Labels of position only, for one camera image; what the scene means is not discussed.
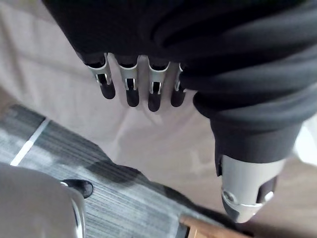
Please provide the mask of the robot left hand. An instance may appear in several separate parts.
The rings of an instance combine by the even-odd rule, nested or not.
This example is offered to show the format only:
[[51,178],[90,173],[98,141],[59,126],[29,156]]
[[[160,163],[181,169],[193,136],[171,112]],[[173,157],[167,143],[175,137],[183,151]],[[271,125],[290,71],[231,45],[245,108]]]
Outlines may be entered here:
[[314,0],[46,0],[87,66],[180,65],[210,120],[222,203],[249,221],[274,195],[304,121],[317,112]]

